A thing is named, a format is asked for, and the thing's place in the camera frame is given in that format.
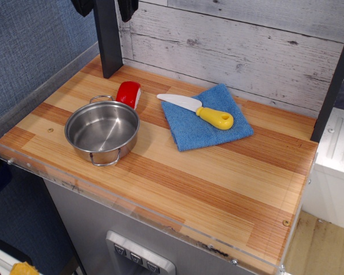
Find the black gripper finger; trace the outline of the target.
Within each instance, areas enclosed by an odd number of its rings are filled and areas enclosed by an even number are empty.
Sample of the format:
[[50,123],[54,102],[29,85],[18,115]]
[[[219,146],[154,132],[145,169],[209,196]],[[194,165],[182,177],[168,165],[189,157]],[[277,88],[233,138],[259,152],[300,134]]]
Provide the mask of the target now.
[[76,11],[86,17],[94,8],[93,0],[71,0]]
[[138,0],[118,0],[119,11],[123,22],[128,22],[138,10]]

